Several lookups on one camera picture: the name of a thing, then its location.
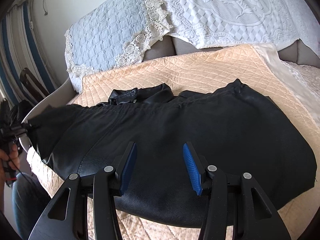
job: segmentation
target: blue stripe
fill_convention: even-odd
[[[12,103],[14,105],[17,105],[19,102],[18,102],[18,100],[16,98],[16,95],[14,94],[14,92],[13,92],[13,90],[12,90],[8,80],[7,80],[7,77],[6,77],[5,73],[4,73],[3,66],[1,64],[1,60],[0,60],[0,79],[2,81],[2,84],[3,84],[3,87],[5,89],[5,92],[9,97],[7,99],[10,99],[10,101],[12,101]]]
[[[4,19],[2,20],[2,39],[3,39],[3,45],[4,45],[4,52],[5,52],[5,56],[7,58],[7,62],[8,65],[10,67],[11,70],[11,74],[14,77],[15,82],[17,83],[18,87],[20,88],[21,92],[23,93],[23,95],[34,105],[36,105],[36,103],[31,99],[31,97],[23,90],[23,87],[21,85],[17,70],[14,66],[12,57],[11,57],[11,53],[10,53],[10,49],[9,49],[9,42],[8,42],[8,33],[7,33],[7,21],[6,21],[6,17],[4,17]]]
[[[23,3],[23,21],[24,21],[24,27],[26,30],[26,35],[28,39],[28,44],[30,47],[31,54],[33,56],[33,60],[36,63],[36,67],[38,69],[38,72],[44,82],[44,85],[46,86],[48,92],[51,94],[55,91],[55,88],[51,82],[51,79],[47,73],[47,70],[45,69],[42,59],[39,55],[35,40],[33,39],[32,32],[30,30],[29,26],[29,16],[28,16],[28,2],[25,1]]]

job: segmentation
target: sofa armrest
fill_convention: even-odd
[[[59,107],[66,105],[75,96],[76,91],[73,89],[70,78],[68,78],[61,87],[38,103],[23,119],[23,122],[27,122],[33,117],[41,114],[47,106]],[[21,137],[20,143],[23,149],[28,152],[31,145],[29,138],[27,136]]]

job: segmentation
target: light blue quilted cover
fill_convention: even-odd
[[[73,61],[105,71],[132,36],[144,29],[144,0],[107,0],[70,27]]]

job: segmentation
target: jeans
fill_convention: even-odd
[[[19,173],[13,184],[12,206],[18,233],[27,240],[51,198],[38,180],[23,175]]]

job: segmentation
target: person's hand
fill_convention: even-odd
[[[17,168],[19,169],[20,168],[20,159],[18,157],[18,147],[15,144],[12,145],[11,152],[10,152],[9,156],[10,156],[12,162],[13,162],[12,163],[10,161],[9,162],[9,166],[13,170],[16,170]],[[6,181],[6,177],[5,177],[5,174],[4,174],[4,169],[2,167],[2,160],[3,161],[8,161],[9,160],[9,156],[3,150],[0,149],[0,181],[1,182]]]

